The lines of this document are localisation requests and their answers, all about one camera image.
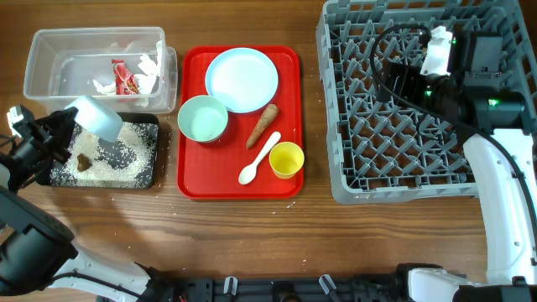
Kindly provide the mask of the small light blue plate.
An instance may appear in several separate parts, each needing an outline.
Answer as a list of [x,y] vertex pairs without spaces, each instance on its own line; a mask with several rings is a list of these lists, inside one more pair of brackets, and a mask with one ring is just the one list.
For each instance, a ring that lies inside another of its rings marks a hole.
[[65,107],[75,108],[75,122],[100,139],[114,143],[123,127],[122,118],[105,102],[92,96],[80,96]]

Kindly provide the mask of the brown food scrap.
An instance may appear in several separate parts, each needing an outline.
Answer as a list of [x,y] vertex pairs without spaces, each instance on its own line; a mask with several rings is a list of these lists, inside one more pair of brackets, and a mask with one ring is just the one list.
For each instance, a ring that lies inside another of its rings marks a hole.
[[77,156],[77,161],[78,161],[78,164],[76,168],[79,172],[84,172],[92,166],[91,160],[84,154],[79,154]]

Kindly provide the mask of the red snack wrapper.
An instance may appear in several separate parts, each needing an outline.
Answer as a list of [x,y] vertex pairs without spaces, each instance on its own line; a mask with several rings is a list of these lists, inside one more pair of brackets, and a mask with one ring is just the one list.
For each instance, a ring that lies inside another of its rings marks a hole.
[[112,60],[117,95],[137,95],[139,89],[134,74],[127,68],[123,60]]

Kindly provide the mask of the white napkin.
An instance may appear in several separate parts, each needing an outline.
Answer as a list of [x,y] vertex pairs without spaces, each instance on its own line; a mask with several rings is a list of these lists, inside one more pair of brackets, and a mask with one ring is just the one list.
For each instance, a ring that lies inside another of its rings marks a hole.
[[[152,93],[152,90],[161,75],[162,59],[163,42],[161,40],[156,43],[155,51],[139,56],[139,73],[133,73],[139,89],[138,95],[148,95]],[[96,79],[93,79],[92,84],[96,88],[98,94],[104,96],[117,95],[115,80],[112,84],[104,86]]]

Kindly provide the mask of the brown carrot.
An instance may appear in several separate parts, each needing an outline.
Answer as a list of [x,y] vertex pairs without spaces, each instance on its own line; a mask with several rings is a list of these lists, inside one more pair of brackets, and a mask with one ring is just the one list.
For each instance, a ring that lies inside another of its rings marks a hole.
[[263,131],[270,125],[270,123],[277,117],[278,114],[279,108],[276,105],[267,105],[257,124],[252,130],[250,136],[248,137],[248,140],[246,142],[246,148],[252,148],[254,146]]

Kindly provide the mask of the yellow plastic cup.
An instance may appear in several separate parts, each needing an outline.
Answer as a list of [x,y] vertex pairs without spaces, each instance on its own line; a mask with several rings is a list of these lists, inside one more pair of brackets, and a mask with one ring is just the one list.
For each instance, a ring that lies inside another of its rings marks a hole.
[[288,180],[302,169],[305,155],[298,144],[282,142],[272,148],[268,160],[274,174],[282,180]]

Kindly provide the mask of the light green bowl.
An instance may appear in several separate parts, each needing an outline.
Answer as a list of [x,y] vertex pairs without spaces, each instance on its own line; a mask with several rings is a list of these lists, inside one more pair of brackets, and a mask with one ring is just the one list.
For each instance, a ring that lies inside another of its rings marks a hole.
[[212,96],[194,96],[182,104],[178,112],[181,133],[197,143],[219,139],[227,124],[227,109]]

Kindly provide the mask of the large light blue plate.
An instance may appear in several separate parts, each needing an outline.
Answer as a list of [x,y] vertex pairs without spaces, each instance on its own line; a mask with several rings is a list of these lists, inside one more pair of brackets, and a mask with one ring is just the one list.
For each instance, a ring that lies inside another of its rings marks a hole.
[[250,113],[267,106],[279,87],[274,62],[252,48],[223,51],[209,64],[205,75],[209,96],[229,112]]

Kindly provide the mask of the white plastic spoon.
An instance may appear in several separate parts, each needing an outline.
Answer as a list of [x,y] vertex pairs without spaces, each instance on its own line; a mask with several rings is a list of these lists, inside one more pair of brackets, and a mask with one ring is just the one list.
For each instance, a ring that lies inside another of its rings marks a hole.
[[270,135],[265,145],[259,151],[255,160],[242,169],[240,175],[238,176],[238,182],[240,185],[247,185],[255,179],[259,164],[281,138],[282,134],[280,132],[273,132]]

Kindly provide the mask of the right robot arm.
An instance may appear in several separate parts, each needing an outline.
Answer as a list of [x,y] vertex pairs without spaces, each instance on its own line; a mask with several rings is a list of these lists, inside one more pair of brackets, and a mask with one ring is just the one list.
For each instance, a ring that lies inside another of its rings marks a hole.
[[393,99],[452,125],[477,184],[487,236],[487,280],[437,267],[401,268],[413,301],[533,301],[536,298],[536,121],[524,95],[503,87],[501,35],[419,26],[421,67],[373,72],[378,99]]

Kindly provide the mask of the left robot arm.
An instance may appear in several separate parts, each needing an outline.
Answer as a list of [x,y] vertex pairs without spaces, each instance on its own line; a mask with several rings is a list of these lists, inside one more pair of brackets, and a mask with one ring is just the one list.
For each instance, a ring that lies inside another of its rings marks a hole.
[[152,279],[136,263],[118,263],[79,246],[61,221],[18,195],[56,161],[65,163],[77,109],[37,119],[24,106],[9,110],[11,149],[1,157],[1,294],[75,288],[113,301],[149,301]]

